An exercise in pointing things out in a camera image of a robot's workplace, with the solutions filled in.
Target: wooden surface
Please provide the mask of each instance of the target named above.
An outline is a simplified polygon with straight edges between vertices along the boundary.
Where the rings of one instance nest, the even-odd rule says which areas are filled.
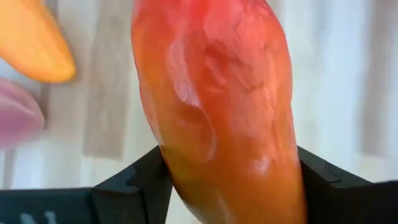
[[[298,144],[369,180],[398,179],[397,1],[270,3],[293,61]],[[47,118],[40,136],[0,152],[2,189],[93,186],[156,145],[131,53],[132,0],[46,4],[78,77],[46,85],[0,61],[0,76],[31,92]],[[168,223],[197,223],[175,193]]]

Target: red-orange stone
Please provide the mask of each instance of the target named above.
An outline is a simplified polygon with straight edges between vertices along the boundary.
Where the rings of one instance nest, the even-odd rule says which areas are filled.
[[[284,32],[264,0],[136,0],[141,99],[206,224],[306,223]]]

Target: light wood grain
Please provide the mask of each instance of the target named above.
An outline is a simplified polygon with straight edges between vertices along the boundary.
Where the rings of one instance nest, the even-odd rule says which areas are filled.
[[[270,2],[292,56],[298,144],[369,180],[398,179],[396,1],[378,2],[392,4],[389,11],[370,0]],[[0,76],[30,92],[47,118],[40,136],[0,151],[2,189],[93,186],[157,144],[131,53],[133,0],[45,3],[70,44],[77,78],[38,83],[0,60]],[[167,223],[197,223],[175,192]]]

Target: black holder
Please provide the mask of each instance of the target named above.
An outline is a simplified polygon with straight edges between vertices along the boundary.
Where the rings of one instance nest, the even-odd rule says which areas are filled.
[[[398,182],[372,184],[301,147],[298,154],[309,224],[398,223]],[[155,147],[93,188],[2,190],[0,224],[164,224],[171,191]]]

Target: pink stone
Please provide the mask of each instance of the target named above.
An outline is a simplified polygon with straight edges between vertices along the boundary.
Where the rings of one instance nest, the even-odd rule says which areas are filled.
[[[44,116],[33,97],[10,80],[0,78],[0,149],[32,139],[44,128]]]

